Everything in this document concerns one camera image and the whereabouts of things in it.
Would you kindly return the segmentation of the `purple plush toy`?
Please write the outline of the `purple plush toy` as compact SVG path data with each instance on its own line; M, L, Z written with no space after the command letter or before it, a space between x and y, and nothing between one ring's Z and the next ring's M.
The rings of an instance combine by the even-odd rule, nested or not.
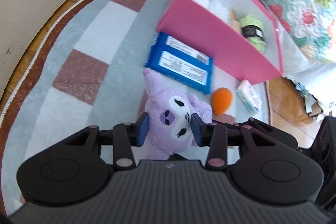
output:
M145 112L149 114L145 158L167 160L171 155L196 145L191 131L191 116L198 114L203 122L210 123L213 111L195 94L166 87L163 77L150 68L144 69L143 75L148 96Z

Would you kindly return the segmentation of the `orange makeup sponge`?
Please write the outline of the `orange makeup sponge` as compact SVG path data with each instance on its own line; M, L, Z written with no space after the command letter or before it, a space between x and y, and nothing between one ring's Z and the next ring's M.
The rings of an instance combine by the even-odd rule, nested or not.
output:
M228 88L218 88L211 95L211 107L216 116L224 114L231 106L233 94Z

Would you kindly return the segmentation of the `white tissue packet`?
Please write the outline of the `white tissue packet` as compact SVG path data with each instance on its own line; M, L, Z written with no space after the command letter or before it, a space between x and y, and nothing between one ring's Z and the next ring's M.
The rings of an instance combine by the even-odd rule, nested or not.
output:
M236 94L250 114L256 115L260 112L262 101L248 80L243 80L238 85Z

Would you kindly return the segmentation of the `blue wet wipes pack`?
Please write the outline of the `blue wet wipes pack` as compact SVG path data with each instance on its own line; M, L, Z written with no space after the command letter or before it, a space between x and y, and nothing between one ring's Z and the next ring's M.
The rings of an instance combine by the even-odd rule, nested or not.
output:
M164 32L153 40L145 66L204 94L211 92L213 58Z

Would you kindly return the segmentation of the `paper scraps under bed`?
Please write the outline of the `paper scraps under bed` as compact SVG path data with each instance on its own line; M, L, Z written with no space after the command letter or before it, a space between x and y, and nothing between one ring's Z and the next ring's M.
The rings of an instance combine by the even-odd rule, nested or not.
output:
M324 116L329 115L329 109L324 106L323 103L320 102L317 98L315 98L315 96L310 94L303 85L296 82L295 80L290 81L294 84L295 90L302 97L305 111L309 117L318 120L322 119Z

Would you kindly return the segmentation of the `checkered grey pink rug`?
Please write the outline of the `checkered grey pink rug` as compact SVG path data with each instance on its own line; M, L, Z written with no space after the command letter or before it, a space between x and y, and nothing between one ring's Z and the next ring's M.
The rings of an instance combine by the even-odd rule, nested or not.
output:
M143 112L143 67L169 0L80 0L50 27L1 113L1 210L23 205L26 159L96 124Z

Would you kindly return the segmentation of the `beige foundation bottle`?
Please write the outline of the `beige foundation bottle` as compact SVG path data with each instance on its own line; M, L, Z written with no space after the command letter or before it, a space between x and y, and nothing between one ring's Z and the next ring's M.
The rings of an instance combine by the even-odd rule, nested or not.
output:
M231 10L230 17L231 17L231 21L230 21L231 28L233 30L235 30L238 34L241 34L242 33L242 29L240 27L239 21L236 20L236 13L235 13L234 10Z

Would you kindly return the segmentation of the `green yarn skein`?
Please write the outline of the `green yarn skein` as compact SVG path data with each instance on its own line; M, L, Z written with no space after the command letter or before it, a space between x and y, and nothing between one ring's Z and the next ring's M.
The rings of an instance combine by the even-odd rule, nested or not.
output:
M259 52L263 53L266 49L263 23L252 14L241 18L239 23L242 36L244 36L244 38L246 38Z

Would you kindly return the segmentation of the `pink cardboard box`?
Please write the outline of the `pink cardboard box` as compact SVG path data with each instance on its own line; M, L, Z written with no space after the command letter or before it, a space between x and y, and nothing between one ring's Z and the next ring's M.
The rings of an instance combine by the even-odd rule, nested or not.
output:
M157 25L192 48L212 57L214 64L238 80L263 83L282 76L283 62L276 20L259 0L220 0L237 18L254 15L264 26L266 49L258 51L229 24L209 10L213 0L171 0Z

